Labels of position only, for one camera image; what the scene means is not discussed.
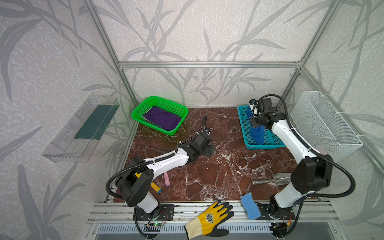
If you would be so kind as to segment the yellow black work glove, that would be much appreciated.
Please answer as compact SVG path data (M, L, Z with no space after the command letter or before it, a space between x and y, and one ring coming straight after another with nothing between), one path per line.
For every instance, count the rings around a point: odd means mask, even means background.
M227 236L229 231L219 229L219 225L234 216L233 206L218 200L184 226L188 240L198 236L220 238Z

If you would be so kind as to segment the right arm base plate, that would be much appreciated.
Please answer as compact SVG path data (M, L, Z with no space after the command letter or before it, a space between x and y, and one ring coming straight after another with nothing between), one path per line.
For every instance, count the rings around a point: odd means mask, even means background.
M257 218L257 220L265 220L265 221L291 221L295 220L296 216L292 207L289 208L280 208L275 204L259 204L261 216Z

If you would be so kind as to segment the purple pink toy rake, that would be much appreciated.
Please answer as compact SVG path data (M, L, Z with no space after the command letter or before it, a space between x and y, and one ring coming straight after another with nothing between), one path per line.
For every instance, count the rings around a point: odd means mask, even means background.
M171 183L170 183L170 178L167 172L164 173L164 180L165 180L166 187L169 187Z

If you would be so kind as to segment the clear wall shelf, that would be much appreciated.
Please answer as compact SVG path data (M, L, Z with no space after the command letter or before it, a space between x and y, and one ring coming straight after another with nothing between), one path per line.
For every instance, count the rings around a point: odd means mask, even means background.
M90 94L42 155L54 163L86 163L120 104L118 98Z

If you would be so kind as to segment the blue towel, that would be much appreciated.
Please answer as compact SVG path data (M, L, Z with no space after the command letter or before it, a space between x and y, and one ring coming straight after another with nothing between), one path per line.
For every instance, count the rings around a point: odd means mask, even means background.
M246 115L247 115L247 118L248 118L248 120L250 121L250 124L251 124L250 136L251 136L252 140L257 145L264 145L264 131L265 131L265 127L264 126L259 126L259 125L256 124L255 118L252 116L250 107L247 107Z

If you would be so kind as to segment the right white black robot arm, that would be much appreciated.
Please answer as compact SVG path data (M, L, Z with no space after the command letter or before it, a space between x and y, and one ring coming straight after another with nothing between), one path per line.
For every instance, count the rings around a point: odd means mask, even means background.
M281 99L279 95L268 94L249 101L251 123L256 127L268 128L277 135L295 158L297 167L291 174L290 183L271 197L269 210L286 210L312 197L337 199L352 194L356 189L356 180L352 174L335 163L331 156L323 155L313 148L293 127L287 104L283 104L284 111L280 112L273 107L272 97ZM346 175L350 181L349 188L339 194L320 194L320 190L330 186L334 168Z

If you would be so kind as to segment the purple towel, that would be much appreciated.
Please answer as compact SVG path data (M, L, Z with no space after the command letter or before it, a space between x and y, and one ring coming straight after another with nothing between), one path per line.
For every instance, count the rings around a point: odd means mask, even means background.
M157 106L150 108L143 114L143 118L166 131L172 131L181 121L181 117L178 115L163 110Z

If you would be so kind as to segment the teal plastic basket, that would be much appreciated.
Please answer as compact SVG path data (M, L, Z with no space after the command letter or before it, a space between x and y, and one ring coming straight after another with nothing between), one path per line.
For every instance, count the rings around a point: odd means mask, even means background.
M248 150L274 150L285 147L282 140L272 131L264 127L252 127L251 116L248 114L248 105L239 106L237 109L243 138Z

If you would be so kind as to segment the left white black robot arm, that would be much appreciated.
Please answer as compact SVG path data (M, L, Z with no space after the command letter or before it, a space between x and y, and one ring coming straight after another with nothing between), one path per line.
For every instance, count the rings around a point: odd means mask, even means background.
M213 145L211 130L206 128L207 119L204 116L195 136L178 143L175 150L154 158L137 156L131 159L128 167L107 180L106 192L150 216L159 214L161 204L150 193L153 180L172 169L193 164L200 156L210 157L214 153L216 146Z

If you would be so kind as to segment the green circuit board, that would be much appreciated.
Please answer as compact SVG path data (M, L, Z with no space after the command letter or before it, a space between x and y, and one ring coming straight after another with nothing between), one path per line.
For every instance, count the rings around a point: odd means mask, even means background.
M145 225L146 232L160 232L165 226L166 222L150 222Z

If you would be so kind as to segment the blue sponge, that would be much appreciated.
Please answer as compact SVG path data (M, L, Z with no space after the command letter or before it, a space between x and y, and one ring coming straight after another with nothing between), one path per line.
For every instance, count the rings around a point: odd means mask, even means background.
M241 203L248 214L249 220L256 220L262 216L259 206L253 199L252 193L241 196Z

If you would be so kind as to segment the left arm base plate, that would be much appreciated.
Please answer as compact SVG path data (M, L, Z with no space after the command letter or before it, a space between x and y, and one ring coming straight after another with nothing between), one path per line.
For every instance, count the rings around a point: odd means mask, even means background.
M134 211L134 220L137 221L172 221L175 213L175 205L160 204L150 214L141 208Z

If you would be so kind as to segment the green plastic basket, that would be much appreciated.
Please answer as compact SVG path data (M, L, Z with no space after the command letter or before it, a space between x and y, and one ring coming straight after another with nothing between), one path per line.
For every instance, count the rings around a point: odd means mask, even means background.
M180 123L172 131L166 131L160 128L159 126L154 125L151 122L145 120L143 118L143 114L145 114L153 106L157 106L159 108L162 108L163 110L166 110L168 112L178 115L179 117L181 117ZM184 120L186 119L188 113L189 113L188 108L181 104L175 103L173 101L170 101L161 97L152 96L152 97L146 98L141 104L139 104L134 109L134 111L132 112L132 118L144 126L157 130L166 135L173 136L177 132L177 130L180 128Z

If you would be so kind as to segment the yellow toy shovel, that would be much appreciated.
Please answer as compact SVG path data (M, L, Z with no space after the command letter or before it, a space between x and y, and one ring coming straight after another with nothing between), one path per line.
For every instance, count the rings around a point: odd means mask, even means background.
M141 173L135 173L135 175L136 175L137 178L139 178L141 176ZM151 187L158 194L160 194L162 192L162 189L157 184L155 184L154 182L151 182Z

